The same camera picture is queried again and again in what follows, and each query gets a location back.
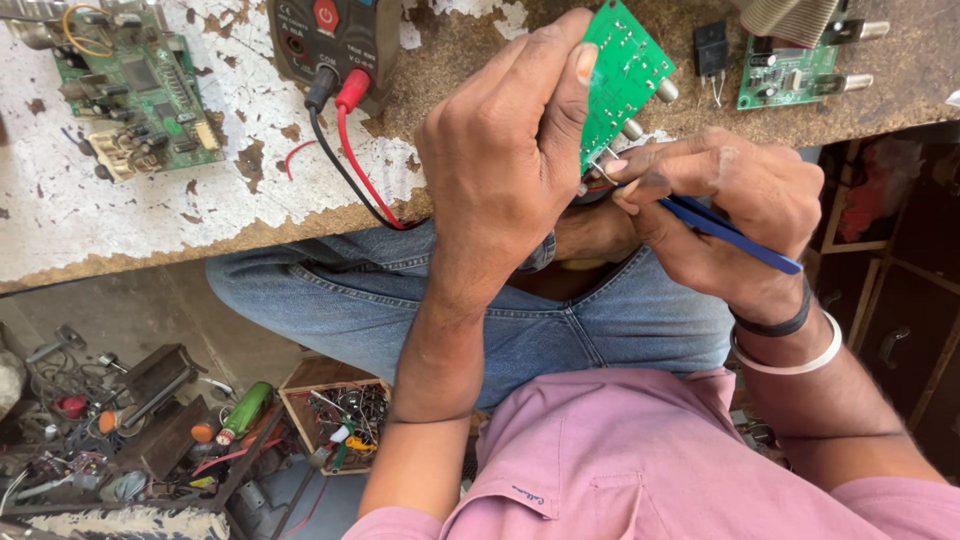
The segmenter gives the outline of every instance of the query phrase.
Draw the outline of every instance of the shirt logo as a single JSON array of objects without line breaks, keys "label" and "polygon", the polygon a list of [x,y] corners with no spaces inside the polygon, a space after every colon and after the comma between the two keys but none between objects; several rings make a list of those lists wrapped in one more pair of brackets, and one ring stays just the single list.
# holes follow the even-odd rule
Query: shirt logo
[{"label": "shirt logo", "polygon": [[532,494],[532,493],[530,493],[530,492],[528,492],[528,491],[523,491],[522,489],[516,487],[515,485],[512,485],[512,486],[510,486],[510,487],[514,488],[516,491],[519,491],[519,492],[522,493],[523,495],[526,495],[526,496],[527,496],[527,501],[536,501],[537,504],[543,504],[543,497],[537,497],[536,495],[534,495],[534,494]]}]

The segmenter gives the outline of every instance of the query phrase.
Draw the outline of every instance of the black transistor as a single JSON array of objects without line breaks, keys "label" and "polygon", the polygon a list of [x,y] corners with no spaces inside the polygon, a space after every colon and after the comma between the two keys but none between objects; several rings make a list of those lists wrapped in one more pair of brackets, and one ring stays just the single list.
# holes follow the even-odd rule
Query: black transistor
[{"label": "black transistor", "polygon": [[[693,64],[697,76],[700,77],[700,86],[707,85],[707,78],[713,86],[713,101],[720,107],[720,93],[723,83],[727,80],[727,21],[721,20],[701,26],[693,31]],[[716,78],[720,77],[720,89],[717,89]]]}]

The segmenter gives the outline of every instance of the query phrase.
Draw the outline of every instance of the pink shirt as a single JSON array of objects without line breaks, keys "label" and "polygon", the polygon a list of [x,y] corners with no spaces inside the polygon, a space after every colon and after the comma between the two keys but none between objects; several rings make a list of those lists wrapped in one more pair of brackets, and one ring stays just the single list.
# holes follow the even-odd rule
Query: pink shirt
[{"label": "pink shirt", "polygon": [[380,508],[345,538],[960,538],[960,489],[900,478],[826,493],[750,451],[733,375],[538,377],[482,430],[480,474],[445,523]]}]

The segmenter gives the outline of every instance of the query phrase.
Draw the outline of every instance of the red probe lead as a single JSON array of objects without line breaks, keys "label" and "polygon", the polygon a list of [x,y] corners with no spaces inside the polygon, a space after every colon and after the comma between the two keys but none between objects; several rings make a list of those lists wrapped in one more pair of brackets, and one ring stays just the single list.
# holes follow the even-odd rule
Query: red probe lead
[{"label": "red probe lead", "polygon": [[347,155],[347,160],[350,162],[353,170],[357,173],[357,176],[360,177],[363,185],[367,187],[367,190],[377,205],[380,206],[380,209],[383,210],[383,214],[390,220],[390,223],[401,230],[410,229],[417,225],[417,223],[400,223],[400,221],[396,219],[394,213],[390,211],[390,207],[383,202],[380,194],[373,188],[373,184],[370,182],[370,179],[367,178],[367,174],[364,173],[360,163],[357,162],[356,156],[353,155],[353,149],[350,148],[350,141],[347,135],[347,115],[356,109],[357,104],[360,103],[363,96],[367,94],[370,84],[370,75],[367,75],[366,71],[354,69],[344,81],[343,89],[337,94],[337,100],[334,104],[337,106],[337,128],[340,131],[340,143],[344,146],[344,153]]}]

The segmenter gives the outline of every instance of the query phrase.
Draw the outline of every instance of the mainboard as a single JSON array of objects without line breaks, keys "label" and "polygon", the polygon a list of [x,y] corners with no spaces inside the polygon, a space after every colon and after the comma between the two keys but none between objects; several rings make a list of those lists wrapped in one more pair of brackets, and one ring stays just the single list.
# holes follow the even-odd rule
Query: mainboard
[{"label": "mainboard", "polygon": [[[828,30],[847,18],[847,2],[840,2],[830,18]],[[816,103],[825,93],[817,85],[818,77],[833,73],[837,45],[833,33],[824,32],[812,49],[774,47],[772,37],[747,38],[738,110]]]},{"label": "mainboard", "polygon": [[676,69],[618,0],[605,2],[597,11],[585,41],[596,43],[600,53],[590,80],[589,111],[581,139],[582,173],[593,167],[613,138],[623,131],[624,124]]},{"label": "mainboard", "polygon": [[98,176],[115,183],[224,159],[186,40],[166,30],[161,13],[138,1],[67,12],[72,37],[84,46],[68,38],[53,48],[73,115],[116,122],[85,141]]}]

